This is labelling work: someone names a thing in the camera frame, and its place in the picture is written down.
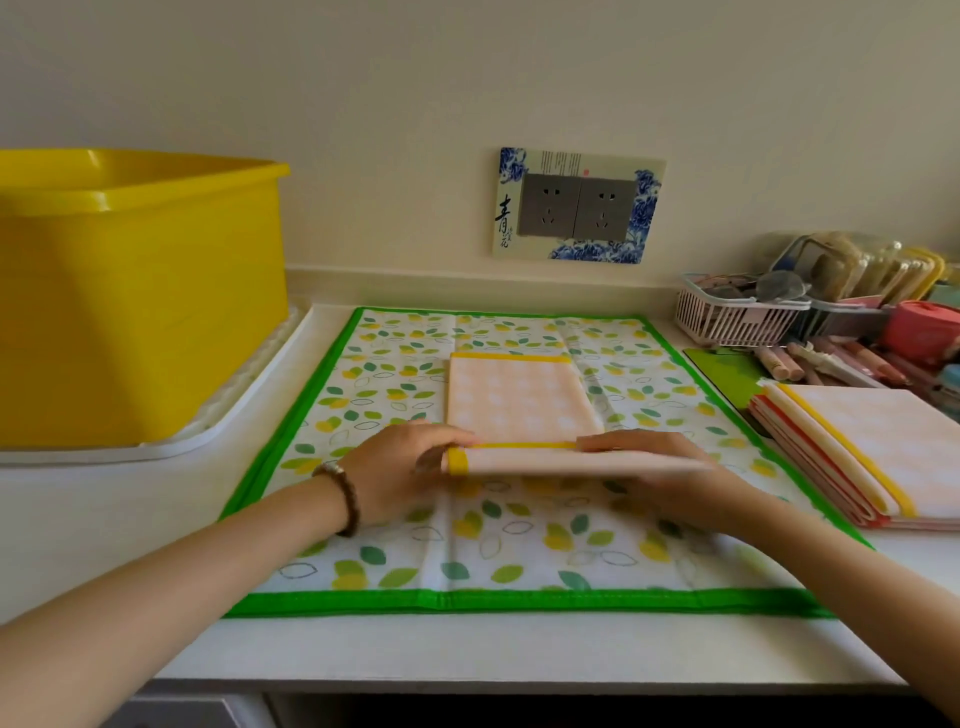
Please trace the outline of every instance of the pink container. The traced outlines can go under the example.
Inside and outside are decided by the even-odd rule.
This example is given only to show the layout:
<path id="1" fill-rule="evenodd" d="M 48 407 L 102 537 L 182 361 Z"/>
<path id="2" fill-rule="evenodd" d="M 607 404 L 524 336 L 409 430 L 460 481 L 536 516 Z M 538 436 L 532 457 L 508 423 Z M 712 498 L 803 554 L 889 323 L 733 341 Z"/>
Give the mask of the pink container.
<path id="1" fill-rule="evenodd" d="M 881 343 L 904 359 L 935 366 L 943 363 L 944 352 L 958 337 L 960 310 L 939 303 L 904 301 L 890 316 Z"/>

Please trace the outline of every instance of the green cutting board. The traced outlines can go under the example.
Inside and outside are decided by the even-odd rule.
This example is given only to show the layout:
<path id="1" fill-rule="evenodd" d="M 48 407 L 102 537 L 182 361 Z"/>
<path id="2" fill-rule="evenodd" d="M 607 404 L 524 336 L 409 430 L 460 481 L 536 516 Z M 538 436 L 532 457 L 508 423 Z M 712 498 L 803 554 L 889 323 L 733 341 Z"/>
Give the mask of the green cutting board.
<path id="1" fill-rule="evenodd" d="M 769 376 L 756 357 L 733 349 L 684 349 L 684 353 L 757 432 L 767 434 L 747 408 L 760 394 L 756 381 Z"/>

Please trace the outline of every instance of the gray power socket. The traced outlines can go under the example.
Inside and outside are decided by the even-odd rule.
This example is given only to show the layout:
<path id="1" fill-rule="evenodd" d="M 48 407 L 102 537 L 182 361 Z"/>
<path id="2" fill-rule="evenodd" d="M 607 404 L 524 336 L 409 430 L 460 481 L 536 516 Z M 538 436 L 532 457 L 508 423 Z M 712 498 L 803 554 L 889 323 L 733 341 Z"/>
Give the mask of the gray power socket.
<path id="1" fill-rule="evenodd" d="M 563 239 L 573 237 L 582 182 L 585 181 L 580 177 L 525 175 L 520 190 L 517 234 Z"/>
<path id="2" fill-rule="evenodd" d="M 580 185 L 580 202 L 573 235 L 578 240 L 627 239 L 630 214 L 634 209 L 636 182 L 584 178 Z"/>

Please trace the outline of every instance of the plastic basket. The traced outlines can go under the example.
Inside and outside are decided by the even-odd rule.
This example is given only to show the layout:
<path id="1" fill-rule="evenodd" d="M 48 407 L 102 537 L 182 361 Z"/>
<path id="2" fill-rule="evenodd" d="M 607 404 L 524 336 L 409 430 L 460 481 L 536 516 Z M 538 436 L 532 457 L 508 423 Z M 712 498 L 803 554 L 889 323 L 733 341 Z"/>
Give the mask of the plastic basket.
<path id="1" fill-rule="evenodd" d="M 777 344 L 809 300 L 758 303 L 756 299 L 720 299 L 704 292 L 702 273 L 684 273 L 677 300 L 677 325 L 702 347 L 767 347 Z"/>
<path id="2" fill-rule="evenodd" d="M 790 333 L 801 341 L 813 336 L 880 335 L 890 319 L 892 307 L 868 308 L 863 303 L 829 303 L 810 300 L 810 310 L 797 317 Z"/>

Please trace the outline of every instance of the yellow plastic basin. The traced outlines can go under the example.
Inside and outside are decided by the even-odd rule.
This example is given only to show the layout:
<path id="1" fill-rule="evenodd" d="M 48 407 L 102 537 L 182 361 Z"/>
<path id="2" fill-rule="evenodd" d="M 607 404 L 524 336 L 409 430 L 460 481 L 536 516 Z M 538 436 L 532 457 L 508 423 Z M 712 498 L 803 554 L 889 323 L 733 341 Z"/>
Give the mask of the yellow plastic basin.
<path id="1" fill-rule="evenodd" d="M 0 150 L 0 448 L 169 437 L 287 316 L 285 164 Z"/>

